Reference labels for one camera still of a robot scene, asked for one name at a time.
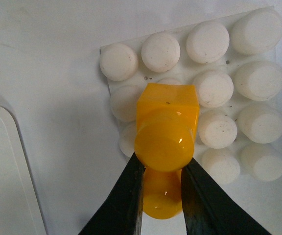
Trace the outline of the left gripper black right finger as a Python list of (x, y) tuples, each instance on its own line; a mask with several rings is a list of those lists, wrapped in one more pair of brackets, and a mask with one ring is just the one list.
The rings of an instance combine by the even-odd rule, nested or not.
[(269, 235), (193, 158), (182, 168), (182, 209), (188, 235)]

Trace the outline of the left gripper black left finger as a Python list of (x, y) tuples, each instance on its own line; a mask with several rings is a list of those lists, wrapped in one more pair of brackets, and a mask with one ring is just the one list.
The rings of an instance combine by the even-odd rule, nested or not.
[(144, 166), (134, 153), (81, 235), (140, 235)]

